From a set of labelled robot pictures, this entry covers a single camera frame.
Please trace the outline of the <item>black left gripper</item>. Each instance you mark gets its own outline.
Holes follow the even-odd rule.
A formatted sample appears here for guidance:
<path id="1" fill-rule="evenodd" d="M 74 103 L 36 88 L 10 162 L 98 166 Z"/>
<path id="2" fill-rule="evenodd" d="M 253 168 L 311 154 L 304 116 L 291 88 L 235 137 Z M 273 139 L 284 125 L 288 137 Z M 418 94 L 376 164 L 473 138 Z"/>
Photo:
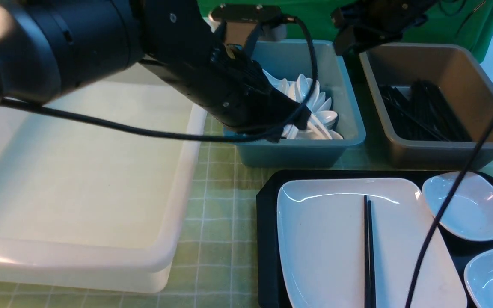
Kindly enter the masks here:
<path id="1" fill-rule="evenodd" d="M 200 66 L 164 63 L 154 55 L 145 68 L 212 115 L 233 136 L 157 131 L 153 137 L 192 142 L 279 142 L 288 125 L 305 129 L 311 111 L 274 88 L 260 64 L 236 47 L 214 47 Z"/>

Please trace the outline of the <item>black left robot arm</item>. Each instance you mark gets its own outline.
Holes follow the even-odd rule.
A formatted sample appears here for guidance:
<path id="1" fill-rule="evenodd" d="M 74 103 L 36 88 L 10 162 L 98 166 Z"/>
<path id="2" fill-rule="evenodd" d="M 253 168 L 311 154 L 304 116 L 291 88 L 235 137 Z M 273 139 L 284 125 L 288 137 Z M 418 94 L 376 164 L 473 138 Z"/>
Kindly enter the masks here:
<path id="1" fill-rule="evenodd" d="M 221 4 L 207 23 L 195 0 L 0 0 L 0 107 L 152 138 L 192 142 L 279 142 L 287 125 L 305 130 L 311 111 L 274 88 L 252 58 L 259 39 L 300 26 L 312 76 L 309 30 L 279 6 Z M 225 138 L 130 127 L 46 107 L 84 86 L 141 64 L 224 127 Z"/>

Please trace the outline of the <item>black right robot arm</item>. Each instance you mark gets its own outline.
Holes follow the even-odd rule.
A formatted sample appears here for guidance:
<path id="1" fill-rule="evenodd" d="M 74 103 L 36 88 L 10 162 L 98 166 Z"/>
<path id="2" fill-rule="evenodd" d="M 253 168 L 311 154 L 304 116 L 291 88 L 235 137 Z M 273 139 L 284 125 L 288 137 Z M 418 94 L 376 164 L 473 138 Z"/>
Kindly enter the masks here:
<path id="1" fill-rule="evenodd" d="M 400 41 L 408 29 L 427 22 L 426 12 L 436 0 L 356 0 L 336 8 L 331 20 L 338 29 L 336 55 L 361 54 Z"/>

